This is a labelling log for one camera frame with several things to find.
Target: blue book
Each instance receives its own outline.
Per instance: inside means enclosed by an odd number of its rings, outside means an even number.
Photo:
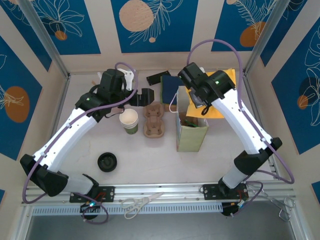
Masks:
[[[179,86],[184,86],[184,83],[179,77],[163,75],[161,77],[161,102],[163,104],[170,104]],[[177,98],[173,100],[172,104],[177,104]]]

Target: white cable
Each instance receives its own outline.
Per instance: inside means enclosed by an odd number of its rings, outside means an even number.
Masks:
[[[176,114],[176,113],[177,113],[177,111],[171,111],[171,105],[172,105],[172,103],[174,102],[176,96],[177,96],[177,92],[175,93],[175,95],[173,96],[173,98],[172,98],[172,100],[171,100],[171,102],[170,102],[170,104],[169,104],[169,111],[170,111],[171,113],[173,113],[173,114]]]

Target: black cup lid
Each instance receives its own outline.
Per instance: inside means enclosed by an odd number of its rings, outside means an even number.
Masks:
[[[98,158],[98,166],[101,171],[109,173],[115,170],[117,166],[117,158],[111,152],[105,152]]]

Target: white table surface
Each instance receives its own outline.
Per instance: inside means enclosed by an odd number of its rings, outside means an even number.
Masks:
[[[146,77],[159,72],[140,71],[139,89],[148,88]],[[178,71],[170,70],[170,73],[174,76]],[[93,86],[92,81],[97,84],[100,82],[97,74],[71,76],[59,128],[68,119],[80,96]],[[159,101],[160,84],[151,88],[154,89],[155,101]],[[245,91],[242,98],[251,110]],[[143,107],[126,107],[138,112],[138,132],[127,134],[120,124],[119,115],[103,118],[70,151],[61,167],[62,173],[84,173],[100,184],[217,182],[231,168],[234,158],[244,150],[241,141],[225,119],[208,119],[209,129],[200,151],[177,152],[175,114],[165,112],[162,117],[165,124],[164,136],[151,139],[143,134]],[[102,172],[98,168],[98,157],[105,152],[113,153],[117,157],[117,167],[112,172]],[[270,171],[268,162],[260,169]],[[255,173],[250,179],[273,178],[263,173]]]

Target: green paper cup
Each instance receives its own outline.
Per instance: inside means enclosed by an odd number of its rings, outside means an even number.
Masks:
[[[126,109],[120,114],[119,120],[128,134],[135,134],[138,131],[138,113],[133,109]]]

